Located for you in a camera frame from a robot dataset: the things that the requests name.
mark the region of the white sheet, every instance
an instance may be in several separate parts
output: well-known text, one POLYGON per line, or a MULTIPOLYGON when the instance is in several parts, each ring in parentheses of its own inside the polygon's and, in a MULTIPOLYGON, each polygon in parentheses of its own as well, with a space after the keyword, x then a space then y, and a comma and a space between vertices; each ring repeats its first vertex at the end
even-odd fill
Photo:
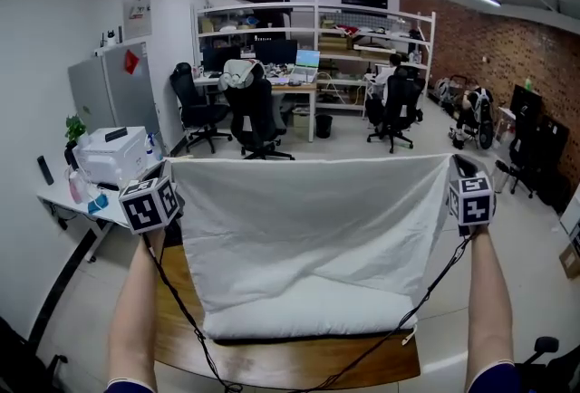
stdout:
POLYGON ((396 327, 447 214, 449 165, 449 155, 176 160, 183 243, 206 334, 396 327))

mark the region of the computer monitor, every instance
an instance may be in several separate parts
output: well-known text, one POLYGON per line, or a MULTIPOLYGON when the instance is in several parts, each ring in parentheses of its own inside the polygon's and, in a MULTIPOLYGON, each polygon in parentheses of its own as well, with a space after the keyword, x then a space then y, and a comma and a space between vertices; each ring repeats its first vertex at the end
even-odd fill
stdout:
POLYGON ((537 120, 542 109, 542 97, 537 93, 527 91, 522 86, 517 85, 514 88, 514 94, 511 98, 509 109, 512 110, 515 115, 518 115, 524 107, 527 107, 526 119, 533 121, 537 120))
POLYGON ((222 47, 218 49, 207 48, 203 50, 204 72, 223 72, 227 60, 239 60, 241 50, 239 47, 222 47))
POLYGON ((278 39, 275 41, 263 41, 254 43, 256 59, 263 64, 289 64, 296 63, 298 41, 278 39))

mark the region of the laptop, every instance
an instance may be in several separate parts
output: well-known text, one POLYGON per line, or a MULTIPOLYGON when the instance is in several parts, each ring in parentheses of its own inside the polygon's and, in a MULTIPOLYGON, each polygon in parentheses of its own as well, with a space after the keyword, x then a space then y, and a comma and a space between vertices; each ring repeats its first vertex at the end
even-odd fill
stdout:
POLYGON ((314 81, 318 74, 320 52, 316 50, 299 50, 296 53, 296 66, 290 75, 290 81, 308 82, 314 81))

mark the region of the person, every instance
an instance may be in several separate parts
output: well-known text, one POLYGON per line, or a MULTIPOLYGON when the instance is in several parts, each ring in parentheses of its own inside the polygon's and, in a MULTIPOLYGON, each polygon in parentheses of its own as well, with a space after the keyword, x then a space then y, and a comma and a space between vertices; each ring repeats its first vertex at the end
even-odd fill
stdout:
MULTIPOLYGON (((476 234, 471 242, 466 390, 519 393, 508 288, 488 229, 481 227, 476 234)), ((155 255, 161 256, 165 233, 148 232, 148 238, 155 255)), ((111 323, 107 393, 157 391, 153 369, 156 288, 155 264, 139 240, 111 323)))
POLYGON ((453 146, 462 149, 465 140, 463 125, 473 129, 479 128, 482 122, 490 122, 489 105, 493 102, 491 92, 477 86, 472 91, 465 91, 461 102, 461 112, 455 129, 450 128, 453 146))
POLYGON ((381 73, 374 78, 374 83, 372 84, 372 96, 365 103, 369 122, 373 126, 378 126, 382 122, 382 114, 387 104, 387 98, 389 97, 388 80, 397 72, 397 70, 400 69, 401 56, 397 53, 392 54, 389 57, 389 63, 391 66, 383 68, 381 73))

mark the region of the red brick wall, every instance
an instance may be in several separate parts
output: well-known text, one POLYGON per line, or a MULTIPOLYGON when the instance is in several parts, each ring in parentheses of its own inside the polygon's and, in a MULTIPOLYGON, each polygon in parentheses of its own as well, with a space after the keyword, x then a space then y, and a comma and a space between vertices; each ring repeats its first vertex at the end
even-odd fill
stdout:
POLYGON ((401 11, 435 12, 431 82, 452 74, 478 80, 498 103, 511 102, 514 85, 542 96, 544 112, 570 129, 560 170, 580 180, 580 36, 529 21, 482 14, 447 0, 401 0, 401 11))

